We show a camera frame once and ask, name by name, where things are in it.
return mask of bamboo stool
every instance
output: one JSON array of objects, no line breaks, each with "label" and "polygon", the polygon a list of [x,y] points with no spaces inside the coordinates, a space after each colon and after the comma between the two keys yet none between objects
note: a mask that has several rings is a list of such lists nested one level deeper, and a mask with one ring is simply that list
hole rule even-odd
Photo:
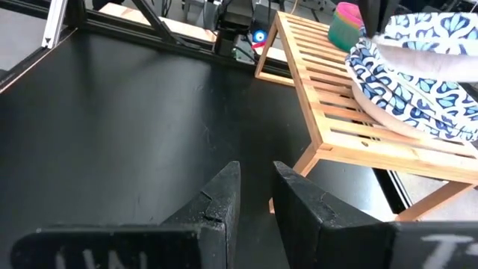
[{"label": "bamboo stool", "polygon": [[[294,170],[307,176],[323,159],[450,180],[398,214],[396,220],[403,221],[417,220],[472,190],[478,184],[478,151],[470,143],[404,137],[362,112],[345,70],[347,53],[329,42],[328,30],[328,25],[278,12],[255,71],[256,78],[297,89],[312,142]],[[277,34],[293,79],[261,71]]]}]

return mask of black tabletop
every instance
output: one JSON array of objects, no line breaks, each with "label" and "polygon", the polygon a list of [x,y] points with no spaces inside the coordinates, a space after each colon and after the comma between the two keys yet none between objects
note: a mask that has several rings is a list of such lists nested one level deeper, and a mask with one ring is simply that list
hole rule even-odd
[{"label": "black tabletop", "polygon": [[[272,160],[310,143],[295,90],[248,72],[73,34],[0,95],[0,268],[52,223],[160,223],[240,161],[237,268],[287,268],[267,212]],[[376,217],[370,168],[320,161],[309,178]]]}]

